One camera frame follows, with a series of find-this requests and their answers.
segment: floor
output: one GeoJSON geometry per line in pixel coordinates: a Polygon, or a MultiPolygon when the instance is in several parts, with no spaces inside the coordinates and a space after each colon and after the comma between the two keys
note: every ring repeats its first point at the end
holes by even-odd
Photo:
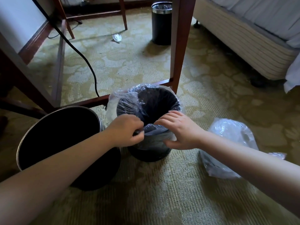
{"type": "MultiPolygon", "coordinates": [[[[72,43],[90,60],[100,95],[169,78],[170,47],[151,42],[150,9],[126,14],[128,31],[123,31],[121,16],[84,20],[73,30],[72,43]],[[122,35],[120,44],[112,41],[115,33],[122,35]]],[[[177,93],[186,114],[204,129],[215,117],[242,121],[261,151],[285,152],[288,161],[300,165],[300,88],[285,94],[280,83],[253,87],[248,80],[251,68],[192,24],[177,93]]],[[[49,91],[58,40],[47,39],[29,64],[49,91]]],[[[68,45],[65,57],[62,105],[95,97],[84,60],[68,45]]],[[[33,104],[15,88],[9,96],[33,104]]],[[[103,107],[93,110],[107,125],[103,107]]],[[[3,180],[17,172],[18,143],[36,119],[3,110],[0,115],[9,118],[0,138],[3,180]]],[[[140,162],[122,149],[120,169],[109,185],[93,192],[68,188],[32,224],[300,224],[300,220],[245,180],[209,177],[198,149],[172,150],[154,163],[140,162]]]]}

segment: baseboard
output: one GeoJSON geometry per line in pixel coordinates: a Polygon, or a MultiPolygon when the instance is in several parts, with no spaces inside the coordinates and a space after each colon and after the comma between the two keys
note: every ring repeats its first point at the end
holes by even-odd
{"type": "Polygon", "coordinates": [[[19,56],[22,58],[24,63],[27,65],[33,59],[33,56],[38,51],[40,46],[43,44],[47,36],[49,36],[53,27],[46,20],[37,32],[29,39],[29,41],[23,46],[19,52],[19,56]]]}
{"type": "MultiPolygon", "coordinates": [[[[172,1],[172,0],[138,0],[138,1],[125,1],[125,9],[137,9],[142,7],[150,7],[153,3],[159,1],[172,1]]],[[[92,14],[107,11],[120,10],[120,4],[116,3],[105,3],[105,4],[85,4],[81,6],[70,6],[64,7],[67,14],[80,15],[80,14],[92,14]]]]}

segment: power cord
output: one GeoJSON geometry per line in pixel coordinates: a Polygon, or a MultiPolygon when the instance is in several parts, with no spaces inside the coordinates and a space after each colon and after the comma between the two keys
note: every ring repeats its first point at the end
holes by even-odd
{"type": "MultiPolygon", "coordinates": [[[[75,27],[71,28],[71,30],[73,30],[73,29],[77,28],[77,27],[78,27],[78,25],[80,25],[80,23],[79,23],[79,22],[77,23],[77,25],[76,25],[75,27]]],[[[49,37],[49,36],[47,36],[47,38],[48,38],[48,39],[54,39],[54,38],[56,38],[56,37],[58,37],[58,36],[59,36],[59,34],[57,34],[56,36],[53,36],[53,37],[49,37]]]]}
{"type": "Polygon", "coordinates": [[[50,17],[48,16],[48,14],[44,11],[44,9],[40,6],[40,4],[37,2],[37,0],[32,0],[33,3],[37,6],[37,8],[42,12],[42,14],[45,16],[45,18],[48,20],[48,22],[51,24],[51,26],[58,32],[58,34],[66,41],[66,43],[73,49],[76,51],[76,53],[78,53],[84,60],[85,62],[88,64],[88,67],[90,68],[93,76],[94,76],[94,80],[95,80],[95,91],[98,97],[98,91],[97,91],[97,78],[95,75],[95,72],[91,66],[91,64],[88,62],[88,60],[86,59],[86,57],[79,52],[79,50],[76,49],[75,46],[72,45],[72,43],[70,43],[70,41],[65,37],[65,35],[58,29],[58,27],[56,26],[56,24],[50,19],[50,17]]]}

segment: trash can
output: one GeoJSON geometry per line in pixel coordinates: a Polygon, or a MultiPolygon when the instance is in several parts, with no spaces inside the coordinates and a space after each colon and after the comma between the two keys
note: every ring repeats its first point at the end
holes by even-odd
{"type": "MultiPolygon", "coordinates": [[[[18,167],[24,170],[102,130],[99,117],[91,109],[69,106],[56,110],[41,118],[22,138],[17,150],[18,167]]],[[[120,150],[112,148],[88,167],[71,186],[85,191],[99,189],[115,176],[120,162],[120,150]]]]}
{"type": "Polygon", "coordinates": [[[122,114],[139,117],[144,122],[145,138],[142,142],[128,147],[129,152],[141,161],[155,162],[171,151],[163,140],[176,140],[171,131],[153,124],[169,110],[182,111],[173,91],[164,86],[144,84],[112,93],[107,105],[107,118],[113,120],[122,114]]]}
{"type": "Polygon", "coordinates": [[[172,26],[172,2],[156,2],[151,7],[152,41],[157,45],[170,45],[172,26]]]}

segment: mattress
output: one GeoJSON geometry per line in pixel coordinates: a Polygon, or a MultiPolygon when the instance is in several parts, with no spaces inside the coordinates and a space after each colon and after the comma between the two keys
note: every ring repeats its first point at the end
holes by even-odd
{"type": "Polygon", "coordinates": [[[210,0],[196,0],[193,16],[268,79],[285,78],[299,53],[299,49],[210,0]]]}
{"type": "Polygon", "coordinates": [[[212,0],[300,48],[300,0],[212,0]]]}

